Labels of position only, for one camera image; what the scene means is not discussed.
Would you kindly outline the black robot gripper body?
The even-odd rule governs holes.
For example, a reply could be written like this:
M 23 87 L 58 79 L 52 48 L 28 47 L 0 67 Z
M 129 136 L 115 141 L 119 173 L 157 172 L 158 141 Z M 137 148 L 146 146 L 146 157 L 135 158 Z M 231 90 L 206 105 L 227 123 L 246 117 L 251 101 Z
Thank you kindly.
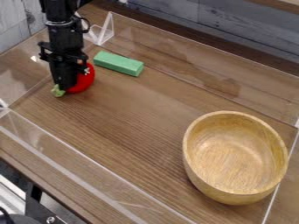
M 88 22 L 84 17 L 50 17 L 46 25 L 48 28 L 48 41 L 42 41 L 40 59 L 51 67 L 84 67 L 88 55 L 83 52 L 83 35 L 90 31 L 82 22 Z

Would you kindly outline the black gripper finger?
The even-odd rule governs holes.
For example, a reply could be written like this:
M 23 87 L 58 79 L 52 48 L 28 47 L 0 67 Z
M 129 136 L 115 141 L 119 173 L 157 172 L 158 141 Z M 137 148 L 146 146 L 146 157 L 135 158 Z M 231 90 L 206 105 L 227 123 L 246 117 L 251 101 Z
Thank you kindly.
M 78 84 L 80 66 L 76 63 L 59 61 L 52 61 L 50 66 L 54 83 L 59 86 L 60 90 L 67 91 Z

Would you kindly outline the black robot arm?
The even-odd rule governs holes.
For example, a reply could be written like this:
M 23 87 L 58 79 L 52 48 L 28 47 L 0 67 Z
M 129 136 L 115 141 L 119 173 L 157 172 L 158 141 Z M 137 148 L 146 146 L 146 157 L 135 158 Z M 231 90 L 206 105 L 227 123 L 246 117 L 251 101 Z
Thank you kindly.
M 39 0 L 46 14 L 50 41 L 38 43 L 40 59 L 50 63 L 51 77 L 63 91 L 79 84 L 79 75 L 88 69 L 90 56 L 83 52 L 83 35 L 90 27 L 82 22 L 88 20 L 76 15 L 76 0 Z

